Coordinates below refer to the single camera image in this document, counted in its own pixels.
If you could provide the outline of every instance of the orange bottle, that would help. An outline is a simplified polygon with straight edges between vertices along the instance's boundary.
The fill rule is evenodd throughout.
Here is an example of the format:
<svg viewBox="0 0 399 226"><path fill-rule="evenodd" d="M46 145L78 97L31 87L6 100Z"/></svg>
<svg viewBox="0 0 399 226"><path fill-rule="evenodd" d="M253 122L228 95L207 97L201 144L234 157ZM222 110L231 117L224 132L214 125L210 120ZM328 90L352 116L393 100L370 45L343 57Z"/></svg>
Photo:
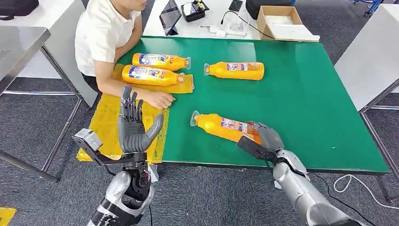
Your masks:
<svg viewBox="0 0 399 226"><path fill-rule="evenodd" d="M122 70L122 78L128 83L170 86L184 81L184 73L174 73L170 70L126 65Z"/></svg>
<svg viewBox="0 0 399 226"><path fill-rule="evenodd" d="M258 131L252 124L223 118L217 114L200 114L194 111L191 116L190 126L201 127L209 134L234 142L238 142L243 135L246 135L261 144Z"/></svg>
<svg viewBox="0 0 399 226"><path fill-rule="evenodd" d="M264 74L263 63L226 63L204 64L204 75L213 75L222 79L261 80Z"/></svg>
<svg viewBox="0 0 399 226"><path fill-rule="evenodd" d="M177 71L182 68L190 69L191 58L182 58L176 55L136 53L133 55L132 64Z"/></svg>

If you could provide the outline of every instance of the silver robotic arm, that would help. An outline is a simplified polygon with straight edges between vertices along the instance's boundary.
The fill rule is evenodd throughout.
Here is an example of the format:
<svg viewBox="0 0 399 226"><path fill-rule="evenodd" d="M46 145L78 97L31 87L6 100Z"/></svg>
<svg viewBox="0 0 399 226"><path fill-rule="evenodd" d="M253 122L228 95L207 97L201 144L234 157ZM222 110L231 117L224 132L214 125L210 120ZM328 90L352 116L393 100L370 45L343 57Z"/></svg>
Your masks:
<svg viewBox="0 0 399 226"><path fill-rule="evenodd" d="M134 226L142 218L154 196L151 176L147 168L147 153L151 142L160 132L163 115L155 117L154 123L145 131L140 100L136 105L137 93L132 96L131 86L123 89L118 117L118 137L123 155L112 160L102 155L98 148L100 138L89 129L82 129L72 138L99 165L121 164L122 171L113 174L105 197L93 214L87 226Z"/></svg>
<svg viewBox="0 0 399 226"><path fill-rule="evenodd" d="M295 211L309 226L365 226L333 206L310 182L306 168L291 151L285 150L278 133L261 123L262 145L241 137L237 146L257 159L273 164L273 177L291 201Z"/></svg>

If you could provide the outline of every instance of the bottle label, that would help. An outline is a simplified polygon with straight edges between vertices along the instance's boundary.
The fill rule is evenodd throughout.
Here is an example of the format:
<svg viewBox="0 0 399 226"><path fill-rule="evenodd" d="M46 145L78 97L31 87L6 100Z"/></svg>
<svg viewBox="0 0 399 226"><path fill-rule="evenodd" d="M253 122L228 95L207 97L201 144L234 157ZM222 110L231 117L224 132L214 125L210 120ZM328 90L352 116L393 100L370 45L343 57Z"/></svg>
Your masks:
<svg viewBox="0 0 399 226"><path fill-rule="evenodd" d="M259 71L258 63L227 63L228 71Z"/></svg>
<svg viewBox="0 0 399 226"><path fill-rule="evenodd" d="M158 68L132 66L129 70L129 77L134 79L163 79L164 76L165 70Z"/></svg>
<svg viewBox="0 0 399 226"><path fill-rule="evenodd" d="M222 118L222 122L220 124L224 128L235 129L243 133L247 133L247 124L240 121L235 121L227 118Z"/></svg>
<svg viewBox="0 0 399 226"><path fill-rule="evenodd" d="M165 65L166 55L141 53L138 60L141 65Z"/></svg>

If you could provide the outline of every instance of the yellow cloth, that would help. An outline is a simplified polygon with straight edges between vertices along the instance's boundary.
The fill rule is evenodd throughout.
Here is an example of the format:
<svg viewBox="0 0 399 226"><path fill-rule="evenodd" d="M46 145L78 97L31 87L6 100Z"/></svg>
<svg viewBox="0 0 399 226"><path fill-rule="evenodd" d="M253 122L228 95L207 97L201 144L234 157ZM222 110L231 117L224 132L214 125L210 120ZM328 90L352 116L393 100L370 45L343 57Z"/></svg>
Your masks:
<svg viewBox="0 0 399 226"><path fill-rule="evenodd" d="M123 65L115 65L113 78L121 80L122 69ZM184 83L169 87L149 85L135 85L135 87L170 93L191 93L192 89L194 88L191 74L186 75ZM94 113L89 126L89 128L93 130L103 142L103 145L100 147L99 151L103 155L106 155L108 158L114 160L119 159L122 154L117 131L117 117L119 115L119 111L120 98L103 94L98 102L96 112ZM149 105L147 102L143 103L143 123L146 129L153 124L155 116L160 113L164 115L164 123L160 133L147 150L148 164L160 163L162 160L166 133L168 129L169 109L159 110ZM78 158L79 161L92 161L89 155L83 149L78 151L76 158Z"/></svg>
<svg viewBox="0 0 399 226"><path fill-rule="evenodd" d="M7 226L12 217L14 216L16 209L0 207L0 226Z"/></svg>

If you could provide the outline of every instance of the green table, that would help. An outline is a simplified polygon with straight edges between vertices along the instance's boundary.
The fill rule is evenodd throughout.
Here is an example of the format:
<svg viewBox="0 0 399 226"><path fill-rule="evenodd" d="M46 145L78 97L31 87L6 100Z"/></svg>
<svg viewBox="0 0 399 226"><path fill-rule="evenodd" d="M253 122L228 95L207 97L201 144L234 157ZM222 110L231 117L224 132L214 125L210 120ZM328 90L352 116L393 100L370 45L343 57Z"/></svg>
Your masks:
<svg viewBox="0 0 399 226"><path fill-rule="evenodd" d="M174 95L162 162L261 167L232 141L189 125L194 110L238 121L259 121L279 132L285 148L310 171L388 173L389 169L320 43L143 37L136 52L192 58L192 94ZM204 63L262 62L261 81L203 75Z"/></svg>

